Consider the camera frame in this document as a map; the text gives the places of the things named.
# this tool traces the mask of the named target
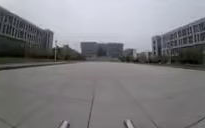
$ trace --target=office building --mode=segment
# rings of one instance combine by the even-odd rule
[[[152,54],[154,57],[161,56],[161,36],[152,37]]]
[[[133,59],[136,59],[136,58],[137,58],[136,49],[133,49],[133,48],[125,49],[124,52],[123,52],[123,55],[124,55],[125,57],[133,57]]]
[[[97,44],[97,56],[107,56],[107,44],[105,43]]]
[[[108,43],[107,44],[107,56],[112,58],[118,58],[122,56],[124,45],[122,43]]]
[[[41,29],[0,6],[0,51],[8,50],[5,45],[15,50],[52,50],[52,43],[52,31]]]
[[[177,56],[181,49],[191,47],[205,52],[205,18],[161,35],[162,56]]]
[[[81,51],[85,57],[97,56],[97,43],[96,42],[81,42]]]

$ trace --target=glass window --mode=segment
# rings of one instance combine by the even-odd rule
[[[201,33],[201,41],[205,41],[205,32]]]
[[[199,32],[198,25],[194,25],[194,26],[193,26],[193,29],[194,29],[194,32],[195,32],[195,33]]]
[[[193,43],[193,36],[189,36],[189,37],[188,37],[188,43],[189,43],[189,44],[192,44],[192,43]]]
[[[6,25],[3,25],[2,33],[4,34],[6,32]]]
[[[201,41],[201,40],[200,40],[200,35],[197,34],[196,36],[197,36],[197,41],[198,41],[198,42]]]
[[[1,28],[2,28],[2,24],[0,23],[0,31],[1,31]]]
[[[183,39],[183,44],[187,44],[187,37]]]
[[[195,41],[195,43],[197,42],[197,37],[196,37],[196,35],[194,35],[194,41]]]
[[[174,41],[174,46],[177,46],[177,40]]]
[[[183,30],[182,30],[182,35],[183,35],[183,36],[186,36],[186,29],[183,29]]]

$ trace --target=concrete pavement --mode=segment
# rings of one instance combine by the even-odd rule
[[[203,117],[205,71],[97,62],[0,71],[0,128],[123,128],[125,119],[185,128]]]

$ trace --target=window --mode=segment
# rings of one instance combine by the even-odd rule
[[[189,44],[192,44],[192,43],[193,43],[193,36],[189,36],[189,37],[188,37],[188,43],[189,43]]]
[[[6,25],[3,25],[2,33],[5,34],[6,32]]]
[[[178,31],[178,37],[181,37],[181,30]]]
[[[188,42],[187,42],[187,37],[185,37],[185,38],[183,38],[183,44],[187,44]]]
[[[6,28],[6,34],[9,34],[9,26]]]
[[[193,29],[194,29],[194,32],[195,32],[195,33],[199,32],[198,25],[194,25],[194,26],[193,26]]]
[[[177,46],[177,40],[174,41],[174,46]]]
[[[196,38],[196,35],[194,35],[194,40],[195,40],[195,43],[197,42],[197,38]]]
[[[2,24],[0,23],[0,32],[1,32]]]
[[[201,41],[205,41],[205,32],[201,33]]]
[[[192,27],[189,28],[189,34],[192,34]]]
[[[205,23],[204,22],[199,24],[199,29],[200,29],[200,31],[205,30]]]
[[[186,29],[183,29],[183,30],[182,30],[182,35],[183,35],[183,36],[186,36],[186,34],[187,34],[187,33],[186,33]]]
[[[196,36],[197,36],[197,41],[198,41],[198,42],[201,41],[201,40],[200,40],[200,35],[197,34]]]

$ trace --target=white building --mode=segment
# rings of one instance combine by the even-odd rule
[[[182,48],[196,47],[205,51],[205,18],[174,29],[161,36],[162,56],[178,55]]]
[[[14,39],[29,48],[52,49],[53,32],[44,30],[0,6],[0,43]]]

